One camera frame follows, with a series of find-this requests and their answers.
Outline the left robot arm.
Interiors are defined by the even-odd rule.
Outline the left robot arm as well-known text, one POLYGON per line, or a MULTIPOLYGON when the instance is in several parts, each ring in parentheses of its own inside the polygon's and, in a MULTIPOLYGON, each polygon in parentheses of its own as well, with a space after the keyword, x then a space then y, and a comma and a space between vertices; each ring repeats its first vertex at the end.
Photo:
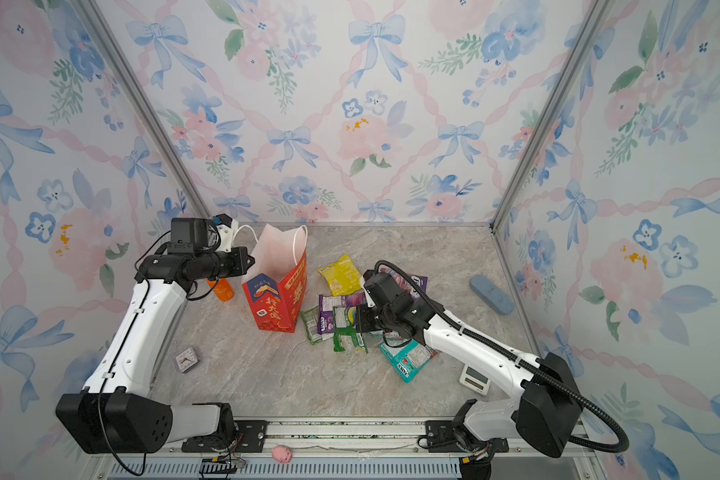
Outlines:
POLYGON ((137 268, 128 310, 112 344, 80 392, 61 396, 58 420, 87 454, 152 454, 192 440, 224 451, 239 438, 231 407, 210 402, 170 406, 149 397, 174 321, 200 280, 244 275, 255 260, 244 247, 162 254, 137 268))

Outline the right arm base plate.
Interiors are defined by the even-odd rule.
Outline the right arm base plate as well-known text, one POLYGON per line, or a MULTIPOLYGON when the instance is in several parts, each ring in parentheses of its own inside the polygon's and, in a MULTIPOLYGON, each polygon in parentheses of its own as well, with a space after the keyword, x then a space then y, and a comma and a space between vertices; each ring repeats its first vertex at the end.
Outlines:
POLYGON ((464 426, 456 426, 453 420, 428 420, 424 427, 425 432, 418 439, 417 445, 429 453, 477 455, 482 452, 509 452, 506 439, 479 440, 464 426))

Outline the teal candy bag back side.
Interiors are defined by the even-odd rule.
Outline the teal candy bag back side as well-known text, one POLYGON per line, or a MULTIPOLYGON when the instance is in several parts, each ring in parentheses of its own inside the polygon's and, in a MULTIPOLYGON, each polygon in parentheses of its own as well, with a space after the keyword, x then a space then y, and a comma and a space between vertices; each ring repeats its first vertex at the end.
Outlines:
POLYGON ((384 340, 379 349, 402 381, 411 383, 438 352, 413 340, 392 345, 384 340))

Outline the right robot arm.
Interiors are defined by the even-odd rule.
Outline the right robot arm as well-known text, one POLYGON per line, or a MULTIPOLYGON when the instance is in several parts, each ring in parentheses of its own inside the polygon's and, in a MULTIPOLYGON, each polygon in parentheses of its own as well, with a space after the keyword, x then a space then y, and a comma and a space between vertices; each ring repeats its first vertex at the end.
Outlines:
POLYGON ((363 278, 367 303, 359 307, 360 333, 395 332, 457 359, 508 396, 502 401, 466 401, 450 422, 452 434, 444 440, 429 434, 428 448, 456 445, 472 454, 492 450, 499 439, 521 438, 548 457, 562 456, 582 408, 521 365, 526 361, 574 390, 561 359, 542 360, 485 336, 441 304, 412 297, 387 272, 368 270, 363 278))

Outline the green candy bag back side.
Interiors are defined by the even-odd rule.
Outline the green candy bag back side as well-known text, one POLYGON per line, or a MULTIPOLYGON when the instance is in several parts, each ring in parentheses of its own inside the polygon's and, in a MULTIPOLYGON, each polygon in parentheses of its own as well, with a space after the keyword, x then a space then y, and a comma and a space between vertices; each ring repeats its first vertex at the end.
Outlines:
POLYGON ((366 343, 363 336, 356 329, 357 308, 355 306, 334 307, 333 318, 333 351, 341 353, 356 350, 366 353, 366 343))

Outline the red paper gift bag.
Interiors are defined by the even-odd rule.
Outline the red paper gift bag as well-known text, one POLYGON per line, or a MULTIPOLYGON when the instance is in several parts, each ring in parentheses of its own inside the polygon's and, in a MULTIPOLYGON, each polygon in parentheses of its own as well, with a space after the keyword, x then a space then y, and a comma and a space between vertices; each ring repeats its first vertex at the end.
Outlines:
POLYGON ((259 330, 293 333, 307 289, 305 225, 279 230, 267 224, 258 236, 254 265, 243 276, 243 291, 259 330))

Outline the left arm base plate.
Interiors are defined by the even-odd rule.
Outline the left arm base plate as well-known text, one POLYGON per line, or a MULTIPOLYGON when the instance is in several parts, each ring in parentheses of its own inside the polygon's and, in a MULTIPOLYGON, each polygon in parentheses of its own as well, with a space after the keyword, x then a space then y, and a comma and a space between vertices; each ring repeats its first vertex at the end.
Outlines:
POLYGON ((261 453, 269 423, 266 420, 234 420, 213 434, 192 437, 181 446, 184 453, 261 453))

